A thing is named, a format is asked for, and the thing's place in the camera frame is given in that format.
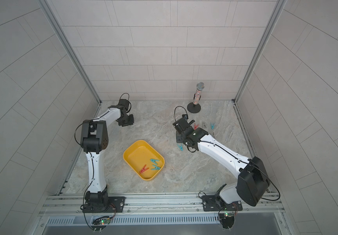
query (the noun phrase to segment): red clothespin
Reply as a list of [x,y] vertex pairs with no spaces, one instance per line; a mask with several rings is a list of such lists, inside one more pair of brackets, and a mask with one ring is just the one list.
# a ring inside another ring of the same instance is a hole
[[145,168],[146,166],[147,166],[147,164],[144,165],[144,167],[140,170],[140,172],[139,172],[140,174],[149,169],[149,167]]

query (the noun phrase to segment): black cable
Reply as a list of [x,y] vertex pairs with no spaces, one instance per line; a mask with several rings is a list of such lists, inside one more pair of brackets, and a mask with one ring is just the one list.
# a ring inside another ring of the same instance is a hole
[[[82,207],[83,207],[83,208],[84,208],[84,198],[85,198],[85,193],[87,192],[88,188],[89,188],[89,187],[91,186],[91,184],[93,183],[93,179],[94,179],[93,156],[92,156],[92,153],[91,153],[91,152],[89,152],[89,153],[91,154],[93,175],[92,175],[92,181],[91,181],[91,183],[88,185],[88,187],[87,187],[87,188],[85,189],[85,191],[84,191],[84,195],[83,195],[83,204],[82,204]],[[81,209],[81,210],[83,211],[85,222],[87,223],[88,227],[89,227],[90,229],[92,229],[92,227],[89,226],[89,224],[88,224],[87,218],[85,217],[85,212],[84,212],[84,210],[83,210],[83,209]]]
[[[223,147],[221,147],[221,146],[219,146],[219,145],[217,145],[217,144],[215,144],[215,143],[208,142],[208,141],[200,141],[200,142],[205,142],[205,143],[213,144],[213,145],[215,145],[215,146],[221,148],[221,149],[224,150],[225,152],[229,153],[229,152],[226,151]],[[229,154],[230,154],[232,157],[234,157],[235,159],[237,159],[239,162],[242,162],[242,163],[245,163],[246,165],[248,165],[248,163],[239,160],[239,159],[238,159],[237,157],[235,157],[233,154],[231,154],[231,153],[229,153]],[[271,181],[271,179],[270,179],[263,171],[261,171],[261,170],[259,169],[259,167],[254,166],[254,165],[251,165],[251,164],[250,164],[250,166],[252,166],[252,167],[258,169],[265,177],[267,177],[267,179],[271,182],[271,184],[275,187],[275,189],[277,190],[277,193],[279,194],[279,197],[278,197],[277,199],[275,199],[275,200],[267,199],[267,198],[263,198],[263,197],[262,197],[261,199],[264,199],[264,200],[267,200],[267,201],[277,201],[277,200],[279,200],[280,197],[281,197],[281,194],[280,194],[279,189],[278,189],[278,188],[276,187],[276,185]]]
[[177,120],[175,119],[175,110],[176,110],[178,107],[181,107],[181,108],[183,108],[183,109],[186,111],[186,115],[187,115],[187,118],[188,118],[187,110],[186,110],[184,107],[182,107],[182,106],[177,106],[177,107],[175,107],[175,109],[174,109],[174,120],[177,121]]

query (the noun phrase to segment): robotic arm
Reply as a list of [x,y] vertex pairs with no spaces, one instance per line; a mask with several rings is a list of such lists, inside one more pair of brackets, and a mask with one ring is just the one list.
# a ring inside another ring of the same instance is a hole
[[173,123],[177,139],[185,144],[189,151],[191,147],[213,157],[237,178],[237,183],[223,185],[217,191],[215,200],[218,208],[221,210],[239,200],[256,206],[270,185],[263,162],[257,157],[249,159],[232,151],[202,128],[194,130],[191,126],[193,122],[194,120],[187,123],[182,117]]

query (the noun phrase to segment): plastic tray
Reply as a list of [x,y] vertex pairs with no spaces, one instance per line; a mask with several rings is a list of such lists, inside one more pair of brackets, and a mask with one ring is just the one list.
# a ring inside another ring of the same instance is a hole
[[[138,174],[144,181],[153,180],[165,165],[165,159],[152,146],[144,140],[138,140],[127,148],[123,153],[123,159],[127,164]],[[152,170],[155,168],[151,159],[157,159],[157,166],[159,170]],[[140,170],[147,165],[148,170],[139,173]]]

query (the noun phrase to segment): teal clothespin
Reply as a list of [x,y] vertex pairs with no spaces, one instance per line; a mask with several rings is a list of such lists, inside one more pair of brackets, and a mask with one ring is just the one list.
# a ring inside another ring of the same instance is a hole
[[158,165],[156,162],[159,162],[160,160],[151,158],[150,161],[153,162],[154,164]]
[[151,170],[160,170],[161,169],[161,167],[155,166],[153,164],[152,164],[152,166],[154,166],[154,168],[152,168]]
[[179,148],[181,151],[183,151],[183,146],[182,146],[182,144],[181,144],[181,145],[177,144],[177,146],[178,146],[178,148]]

